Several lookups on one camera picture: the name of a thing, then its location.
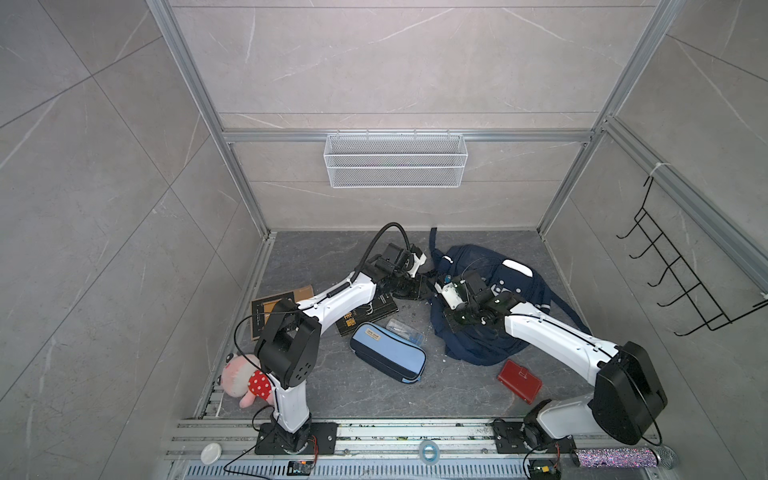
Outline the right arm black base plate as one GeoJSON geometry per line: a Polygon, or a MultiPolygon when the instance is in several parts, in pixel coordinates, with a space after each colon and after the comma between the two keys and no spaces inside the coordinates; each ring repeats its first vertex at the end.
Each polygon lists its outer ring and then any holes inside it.
{"type": "Polygon", "coordinates": [[[492,437],[500,454],[570,453],[575,449],[571,436],[554,438],[534,421],[511,421],[501,418],[490,423],[492,437]]]}

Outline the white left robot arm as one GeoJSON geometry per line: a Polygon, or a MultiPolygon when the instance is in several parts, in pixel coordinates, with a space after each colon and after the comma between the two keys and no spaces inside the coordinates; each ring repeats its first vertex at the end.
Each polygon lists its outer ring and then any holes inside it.
{"type": "Polygon", "coordinates": [[[419,269],[427,255],[418,247],[394,244],[367,258],[341,282],[298,303],[285,299],[270,313],[254,347],[259,368],[274,396],[273,418],[278,430],[295,434],[311,422],[306,379],[314,368],[322,334],[352,310],[378,294],[398,288],[419,288],[419,269]]]}

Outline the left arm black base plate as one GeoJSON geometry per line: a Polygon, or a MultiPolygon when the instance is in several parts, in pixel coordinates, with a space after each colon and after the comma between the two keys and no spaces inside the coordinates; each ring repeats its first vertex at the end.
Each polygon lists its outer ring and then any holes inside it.
{"type": "Polygon", "coordinates": [[[335,452],[338,424],[309,421],[296,432],[289,433],[276,423],[261,423],[256,455],[309,455],[318,452],[331,455],[335,452]]]}

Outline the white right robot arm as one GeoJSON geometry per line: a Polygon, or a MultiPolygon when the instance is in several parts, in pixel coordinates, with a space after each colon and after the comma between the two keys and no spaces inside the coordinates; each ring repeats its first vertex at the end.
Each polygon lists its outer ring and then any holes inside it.
{"type": "Polygon", "coordinates": [[[593,387],[591,394],[545,400],[521,426],[526,445],[541,450],[568,436],[604,433],[624,445],[636,445],[668,404],[648,353],[628,341],[616,345],[571,327],[514,291],[493,292],[470,271],[463,277],[437,279],[434,288],[450,313],[503,326],[559,360],[593,387]]]}

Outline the navy blue student backpack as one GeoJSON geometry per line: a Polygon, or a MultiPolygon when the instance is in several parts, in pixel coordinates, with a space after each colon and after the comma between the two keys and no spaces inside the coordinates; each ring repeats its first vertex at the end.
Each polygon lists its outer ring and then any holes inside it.
{"type": "Polygon", "coordinates": [[[443,340],[447,356],[473,365],[492,366],[525,349],[528,343],[509,335],[504,328],[504,315],[513,299],[525,300],[544,313],[555,304],[581,332],[591,332],[536,270],[473,244],[456,245],[443,252],[436,246],[436,237],[437,229],[433,227],[429,248],[436,277],[452,281],[468,278],[472,286],[480,288],[472,295],[470,304],[455,313],[458,329],[449,322],[451,309],[444,298],[436,295],[430,301],[431,326],[443,340]]]}

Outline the black book gold lettering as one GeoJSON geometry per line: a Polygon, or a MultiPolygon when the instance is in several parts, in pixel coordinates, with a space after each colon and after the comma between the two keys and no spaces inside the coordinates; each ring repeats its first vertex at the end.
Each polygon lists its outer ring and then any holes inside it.
{"type": "Polygon", "coordinates": [[[398,311],[399,308],[390,293],[378,295],[369,303],[345,314],[335,326],[338,333],[344,337],[353,334],[363,323],[376,323],[398,311]]]}

